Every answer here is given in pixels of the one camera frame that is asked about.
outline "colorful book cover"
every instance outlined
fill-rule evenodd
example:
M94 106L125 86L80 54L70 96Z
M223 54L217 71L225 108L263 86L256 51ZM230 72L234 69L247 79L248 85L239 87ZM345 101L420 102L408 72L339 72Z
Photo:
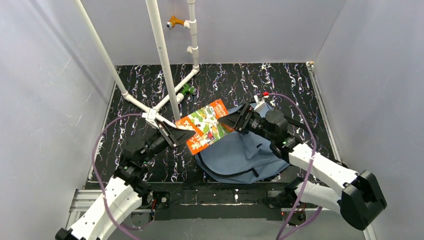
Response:
M234 129L220 124L218 119L228 115L228 111L221 99L197 110L180 120L175 125L179 129L195 131L196 134L187 141L188 148L192 155L216 143Z

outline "blue fabric bag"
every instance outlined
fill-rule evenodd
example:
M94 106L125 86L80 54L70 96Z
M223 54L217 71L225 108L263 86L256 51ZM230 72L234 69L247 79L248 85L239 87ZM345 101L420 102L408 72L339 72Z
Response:
M228 112L233 113L241 107ZM271 109L266 104L258 113L264 117ZM272 177L289 166L273 154L270 141L252 132L242 135L233 131L198 153L195 159L213 179L227 184L251 184Z

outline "black mat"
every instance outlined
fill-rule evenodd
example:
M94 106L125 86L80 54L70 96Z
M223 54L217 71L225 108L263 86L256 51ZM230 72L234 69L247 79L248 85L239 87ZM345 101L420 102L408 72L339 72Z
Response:
M172 65L172 75L175 85L191 70L191 65ZM121 66L118 69L124 85L130 94L149 107L155 106L166 96L166 85L160 65ZM281 93L287 95L303 111L311 128L316 131L317 150L324 156L334 159L329 137L318 107L318 102L312 87L311 79L305 63L248 63L248 64L202 64L200 72L189 84L197 88L197 94L186 95L179 104L182 116L186 116L201 107L222 99L227 109L236 107L252 99L261 92ZM270 98L270 104L276 109L293 113L300 120L299 114L285 100ZM141 113L135 105L127 102L115 89L106 124L118 116L128 113ZM160 111L165 118L172 120L171 106L167 103ZM130 117L118 122L109 129L101 140L101 148L96 159L96 167L102 179L107 181L113 174L119 156L123 149L135 151L141 146L142 139L154 133L154 129L146 126L144 119ZM289 127L305 139L310 145L310 136L302 129ZM145 175L148 182L208 182L214 181L198 167L187 146L167 149L148 163L149 173ZM300 170L285 170L281 176L266 179L266 181L292 180L302 175ZM95 176L89 181L96 182Z

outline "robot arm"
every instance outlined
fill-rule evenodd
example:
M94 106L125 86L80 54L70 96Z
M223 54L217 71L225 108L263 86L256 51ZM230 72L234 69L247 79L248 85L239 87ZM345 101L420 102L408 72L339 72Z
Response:
M269 147L278 158L307 170L312 149L300 138L288 133L289 123L301 128L303 124L286 118L281 111L275 109L261 117L256 110L265 102L259 102L257 97L255 99L258 103L255 108L245 103L239 110L219 118L218 121L241 134L253 132L269 140ZM308 181L300 201L338 212L358 230L364 230L387 206L376 177L369 171L359 174L316 153L311 174L329 187ZM288 196L283 199L294 202L303 181L297 179L285 187L284 194Z
M107 205L113 218L118 224L142 203L147 203L147 196L151 194L151 186L143 181L148 172L145 162L168 146L176 147L185 143L195 132L177 129L165 122L155 122L158 131L144 141L142 148L132 155L121 155L119 166L110 178L105 196ZM109 218L101 194L69 229L61 228L56 240L106 240L116 229Z

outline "book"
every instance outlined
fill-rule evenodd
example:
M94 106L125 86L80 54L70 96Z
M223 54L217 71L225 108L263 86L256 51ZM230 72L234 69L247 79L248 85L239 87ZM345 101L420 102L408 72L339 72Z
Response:
M218 99L176 121L177 128L196 132L186 142L192 155L199 153L234 131L231 127L218 122L219 118L226 115L228 115L228 110L223 101Z

